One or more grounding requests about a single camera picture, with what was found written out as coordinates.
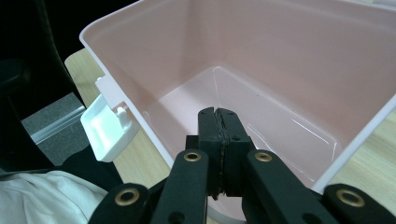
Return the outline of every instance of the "screw hole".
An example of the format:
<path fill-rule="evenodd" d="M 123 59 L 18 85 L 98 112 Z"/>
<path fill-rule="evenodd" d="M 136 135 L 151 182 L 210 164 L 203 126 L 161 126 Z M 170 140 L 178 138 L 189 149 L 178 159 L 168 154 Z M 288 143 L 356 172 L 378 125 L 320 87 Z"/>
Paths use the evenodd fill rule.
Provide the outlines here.
<path fill-rule="evenodd" d="M 122 189 L 114 199 L 115 203 L 119 206 L 127 206 L 133 204 L 139 199 L 139 191 L 137 189 L 129 188 Z"/>
<path fill-rule="evenodd" d="M 239 140 L 241 140 L 241 137 L 239 137 L 238 135 L 234 135 L 233 136 L 233 140 L 234 141 L 239 141 Z"/>
<path fill-rule="evenodd" d="M 190 152 L 184 155 L 186 161 L 198 161 L 201 159 L 201 155 L 196 152 Z"/>
<path fill-rule="evenodd" d="M 350 206 L 353 207 L 363 207 L 365 202 L 363 198 L 356 192 L 348 189 L 339 189 L 335 192 L 337 198 Z"/>
<path fill-rule="evenodd" d="M 168 223 L 170 224 L 182 224 L 184 222 L 184 215 L 179 212 L 173 212 L 168 217 Z"/>
<path fill-rule="evenodd" d="M 271 161 L 272 156 L 265 152 L 258 152 L 254 155 L 258 161 Z"/>
<path fill-rule="evenodd" d="M 318 218 L 317 216 L 315 216 L 314 214 L 311 214 L 311 213 L 304 213 L 303 214 L 303 220 L 305 221 L 305 223 L 308 223 L 308 224 L 320 224 L 320 223 L 322 223 L 320 218 Z"/>

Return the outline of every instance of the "bin bottom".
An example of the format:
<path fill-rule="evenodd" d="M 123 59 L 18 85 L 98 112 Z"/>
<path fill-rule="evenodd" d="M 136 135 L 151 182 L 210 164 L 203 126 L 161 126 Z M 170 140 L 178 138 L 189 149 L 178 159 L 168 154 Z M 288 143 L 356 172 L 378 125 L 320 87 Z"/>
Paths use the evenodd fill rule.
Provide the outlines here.
<path fill-rule="evenodd" d="M 238 114 L 256 148 L 275 152 L 307 187 L 312 187 L 342 146 L 323 127 L 279 99 L 265 84 L 231 67 L 213 66 L 165 94 L 143 116 L 175 158 L 184 149 L 185 136 L 197 134 L 200 110 L 210 106 L 230 109 Z M 234 211 L 235 206 L 220 203 L 214 205 L 216 210 L 244 219 L 242 211 Z"/>

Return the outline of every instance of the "white cloth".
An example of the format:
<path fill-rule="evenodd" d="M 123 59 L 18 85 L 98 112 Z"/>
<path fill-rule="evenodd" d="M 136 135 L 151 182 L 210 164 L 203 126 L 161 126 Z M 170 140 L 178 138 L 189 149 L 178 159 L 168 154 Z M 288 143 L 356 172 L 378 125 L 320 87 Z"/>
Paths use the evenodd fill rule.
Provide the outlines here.
<path fill-rule="evenodd" d="M 62 171 L 0 179 L 0 223 L 87 223 L 107 192 Z"/>

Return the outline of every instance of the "plastic bin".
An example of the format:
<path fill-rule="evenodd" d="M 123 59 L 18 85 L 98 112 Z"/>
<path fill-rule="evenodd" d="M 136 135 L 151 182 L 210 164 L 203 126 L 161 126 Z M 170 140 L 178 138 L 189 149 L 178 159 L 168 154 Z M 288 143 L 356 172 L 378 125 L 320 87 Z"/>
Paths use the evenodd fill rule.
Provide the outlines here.
<path fill-rule="evenodd" d="M 145 0 L 93 22 L 80 39 L 106 73 L 97 86 L 109 106 L 127 105 L 170 166 L 185 136 L 197 134 L 198 111 L 224 107 L 257 148 L 321 191 L 396 105 L 391 7 Z M 243 219 L 237 199 L 209 204 Z"/>

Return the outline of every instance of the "wooden table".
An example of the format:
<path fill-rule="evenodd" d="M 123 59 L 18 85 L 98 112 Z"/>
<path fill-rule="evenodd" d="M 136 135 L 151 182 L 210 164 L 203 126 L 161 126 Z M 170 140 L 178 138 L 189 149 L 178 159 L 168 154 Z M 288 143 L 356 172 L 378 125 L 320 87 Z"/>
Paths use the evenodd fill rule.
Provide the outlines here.
<path fill-rule="evenodd" d="M 94 82 L 104 75 L 99 65 L 82 49 L 66 59 L 86 106 L 99 95 Z M 134 141 L 114 160 L 124 182 L 148 188 L 169 175 L 169 167 L 140 130 Z M 331 183 L 345 183 L 362 189 L 396 216 L 396 110 L 371 134 Z"/>

